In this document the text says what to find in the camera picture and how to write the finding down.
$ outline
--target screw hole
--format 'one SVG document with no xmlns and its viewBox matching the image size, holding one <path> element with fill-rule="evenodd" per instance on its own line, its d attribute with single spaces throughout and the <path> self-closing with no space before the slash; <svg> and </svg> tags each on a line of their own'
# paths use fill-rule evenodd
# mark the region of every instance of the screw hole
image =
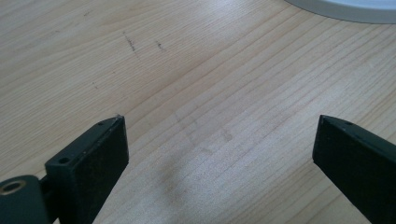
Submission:
<svg viewBox="0 0 396 224">
<path fill-rule="evenodd" d="M 0 188 L 0 195 L 8 195 L 22 189 L 26 185 L 24 180 L 16 180 L 9 182 Z"/>
<path fill-rule="evenodd" d="M 69 158 L 61 158 L 60 160 L 59 160 L 59 163 L 61 163 L 61 164 L 64 164 L 64 163 L 67 163 L 67 162 L 69 162 L 70 161 L 70 159 Z"/>
</svg>

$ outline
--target black plastic part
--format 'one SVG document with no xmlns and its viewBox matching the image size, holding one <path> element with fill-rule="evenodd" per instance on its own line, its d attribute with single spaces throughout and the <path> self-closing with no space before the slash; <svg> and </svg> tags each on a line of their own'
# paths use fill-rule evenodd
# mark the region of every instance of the black plastic part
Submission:
<svg viewBox="0 0 396 224">
<path fill-rule="evenodd" d="M 313 159 L 372 223 L 396 223 L 396 146 L 348 121 L 320 116 Z"/>
<path fill-rule="evenodd" d="M 50 223 L 37 177 L 22 175 L 0 183 L 0 223 Z"/>
<path fill-rule="evenodd" d="M 46 162 L 61 223 L 92 223 L 128 164 L 122 116 L 91 127 Z"/>
</svg>

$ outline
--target wood grain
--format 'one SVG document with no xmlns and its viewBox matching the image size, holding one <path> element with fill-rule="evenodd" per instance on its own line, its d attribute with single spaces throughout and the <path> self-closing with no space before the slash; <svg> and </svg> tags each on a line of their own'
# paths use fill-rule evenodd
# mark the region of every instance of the wood grain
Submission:
<svg viewBox="0 0 396 224">
<path fill-rule="evenodd" d="M 368 223 L 315 166 L 318 116 L 396 143 L 396 26 L 284 1 L 0 2 L 0 177 L 126 118 L 96 223 Z"/>
</svg>

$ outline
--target gray plate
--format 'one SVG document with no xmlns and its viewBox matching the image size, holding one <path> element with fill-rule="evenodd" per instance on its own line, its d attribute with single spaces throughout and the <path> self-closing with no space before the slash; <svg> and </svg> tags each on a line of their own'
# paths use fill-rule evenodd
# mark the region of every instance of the gray plate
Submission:
<svg viewBox="0 0 396 224">
<path fill-rule="evenodd" d="M 286 0 L 302 9 L 344 21 L 396 23 L 396 0 Z"/>
</svg>

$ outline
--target wooden surface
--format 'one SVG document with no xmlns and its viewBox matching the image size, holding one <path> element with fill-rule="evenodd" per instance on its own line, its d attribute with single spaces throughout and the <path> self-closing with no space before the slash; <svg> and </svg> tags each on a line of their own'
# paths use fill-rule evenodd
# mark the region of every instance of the wooden surface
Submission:
<svg viewBox="0 0 396 224">
<path fill-rule="evenodd" d="M 2 180 L 116 114 L 131 159 L 96 223 L 367 223 L 311 152 L 320 114 L 396 143 L 396 26 L 281 0 L 0 2 Z"/>
</svg>

